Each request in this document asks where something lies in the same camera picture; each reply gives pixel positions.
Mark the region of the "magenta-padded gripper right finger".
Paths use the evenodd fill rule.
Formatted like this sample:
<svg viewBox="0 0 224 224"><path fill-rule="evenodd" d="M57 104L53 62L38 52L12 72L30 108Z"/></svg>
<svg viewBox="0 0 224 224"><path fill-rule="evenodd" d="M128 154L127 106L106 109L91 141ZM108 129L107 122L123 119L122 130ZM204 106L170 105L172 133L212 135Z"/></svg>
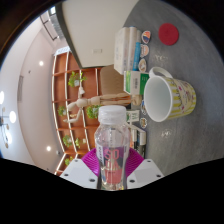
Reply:
<svg viewBox="0 0 224 224"><path fill-rule="evenodd" d="M128 189L143 187L163 177L162 172L152 159L144 159L134 149L129 150L125 175Z"/></svg>

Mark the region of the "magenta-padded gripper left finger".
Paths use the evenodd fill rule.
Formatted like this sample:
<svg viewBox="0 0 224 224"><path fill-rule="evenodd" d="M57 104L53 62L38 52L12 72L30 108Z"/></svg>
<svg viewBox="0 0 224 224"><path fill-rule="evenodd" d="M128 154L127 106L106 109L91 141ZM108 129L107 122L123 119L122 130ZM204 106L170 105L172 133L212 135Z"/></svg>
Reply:
<svg viewBox="0 0 224 224"><path fill-rule="evenodd" d="M81 159L73 159L60 177L84 188L97 189L100 164L96 149L92 149Z"/></svg>

